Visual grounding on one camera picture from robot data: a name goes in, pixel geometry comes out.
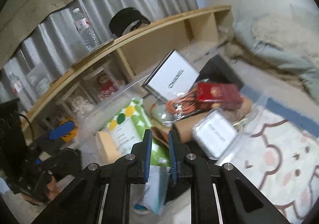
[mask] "beige block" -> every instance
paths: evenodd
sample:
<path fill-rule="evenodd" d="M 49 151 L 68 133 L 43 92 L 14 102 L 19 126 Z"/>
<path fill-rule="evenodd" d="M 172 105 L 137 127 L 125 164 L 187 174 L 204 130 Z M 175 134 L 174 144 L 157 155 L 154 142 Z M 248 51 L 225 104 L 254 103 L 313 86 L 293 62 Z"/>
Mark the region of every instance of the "beige block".
<path fill-rule="evenodd" d="M 108 132 L 98 132 L 96 135 L 98 150 L 103 158 L 103 163 L 112 164 L 120 158 L 111 134 Z"/>

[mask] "green and white packet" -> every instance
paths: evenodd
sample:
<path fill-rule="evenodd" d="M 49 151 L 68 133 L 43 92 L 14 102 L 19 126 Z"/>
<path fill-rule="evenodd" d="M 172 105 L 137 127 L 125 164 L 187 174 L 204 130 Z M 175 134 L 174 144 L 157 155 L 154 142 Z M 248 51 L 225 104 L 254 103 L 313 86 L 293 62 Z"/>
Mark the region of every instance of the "green and white packet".
<path fill-rule="evenodd" d="M 106 125 L 106 130 L 110 132 L 120 156 L 129 154 L 133 145 L 143 140 L 145 130 L 152 127 L 142 104 L 142 99 L 132 99 Z M 168 151 L 154 140 L 151 165 L 169 166 Z"/>

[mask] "silver screw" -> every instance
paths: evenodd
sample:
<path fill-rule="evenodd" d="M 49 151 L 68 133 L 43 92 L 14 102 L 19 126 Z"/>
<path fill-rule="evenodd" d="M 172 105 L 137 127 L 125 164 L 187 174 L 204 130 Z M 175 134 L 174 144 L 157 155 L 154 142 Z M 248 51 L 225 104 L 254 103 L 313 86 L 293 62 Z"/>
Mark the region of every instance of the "silver screw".
<path fill-rule="evenodd" d="M 89 166 L 87 167 L 90 171 L 94 171 L 98 168 L 98 164 L 96 163 L 91 163 L 89 164 Z"/>
<path fill-rule="evenodd" d="M 135 159 L 135 155 L 134 154 L 127 154 L 126 156 L 125 156 L 125 158 L 127 159 L 127 160 L 133 160 L 133 159 Z"/>
<path fill-rule="evenodd" d="M 228 171 L 233 170 L 234 166 L 231 163 L 224 164 L 224 168 Z"/>
<path fill-rule="evenodd" d="M 187 154 L 186 158 L 189 159 L 189 160 L 195 160 L 196 159 L 196 155 L 190 153 L 190 154 Z"/>

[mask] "black cable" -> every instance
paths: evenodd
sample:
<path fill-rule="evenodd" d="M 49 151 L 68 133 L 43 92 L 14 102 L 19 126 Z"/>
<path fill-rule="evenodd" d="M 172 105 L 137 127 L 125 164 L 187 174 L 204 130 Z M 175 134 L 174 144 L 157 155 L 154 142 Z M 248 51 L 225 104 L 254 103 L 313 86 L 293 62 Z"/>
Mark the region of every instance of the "black cable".
<path fill-rule="evenodd" d="M 27 120 L 28 124 L 30 125 L 32 140 L 34 140 L 33 128 L 32 128 L 32 126 L 31 126 L 31 123 L 29 122 L 28 118 L 27 118 L 25 115 L 21 114 L 21 113 L 19 113 L 19 116 L 21 116 L 22 118 L 25 118 L 25 119 Z"/>

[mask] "orange cord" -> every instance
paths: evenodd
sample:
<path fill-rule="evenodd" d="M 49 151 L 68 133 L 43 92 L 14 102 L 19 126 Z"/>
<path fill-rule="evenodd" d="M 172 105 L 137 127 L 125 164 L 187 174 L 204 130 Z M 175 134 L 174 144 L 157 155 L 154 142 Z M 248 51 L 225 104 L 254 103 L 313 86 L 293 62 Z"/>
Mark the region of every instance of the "orange cord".
<path fill-rule="evenodd" d="M 184 114 L 191 113 L 196 110 L 197 89 L 193 89 L 183 97 L 178 97 L 166 103 L 166 110 L 172 114 L 182 112 Z"/>

